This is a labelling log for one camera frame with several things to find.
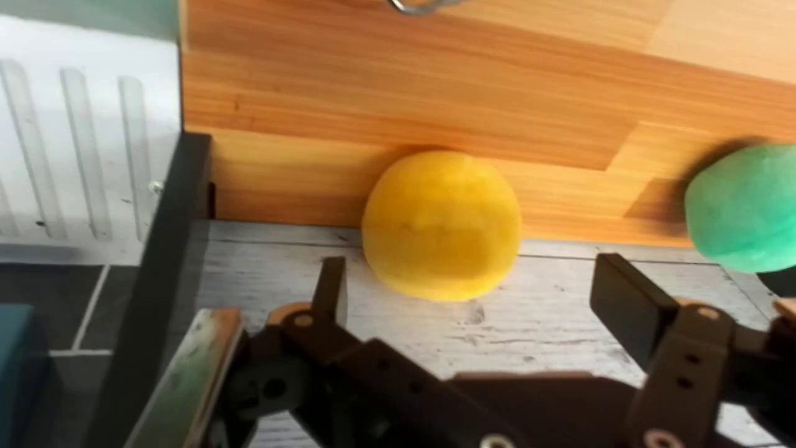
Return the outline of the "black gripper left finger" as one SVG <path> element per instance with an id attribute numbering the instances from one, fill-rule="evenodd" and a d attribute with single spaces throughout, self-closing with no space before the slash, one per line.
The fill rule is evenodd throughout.
<path id="1" fill-rule="evenodd" d="M 320 260 L 320 273 L 315 281 L 315 290 L 311 298 L 311 308 L 315 315 L 327 319 L 333 324 L 346 321 L 346 259 L 327 257 Z"/>

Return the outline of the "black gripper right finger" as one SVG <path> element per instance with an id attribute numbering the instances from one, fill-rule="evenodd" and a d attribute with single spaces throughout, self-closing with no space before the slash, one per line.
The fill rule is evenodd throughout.
<path id="1" fill-rule="evenodd" d="M 646 370 L 678 303 L 622 254 L 598 254 L 590 308 L 628 359 Z"/>

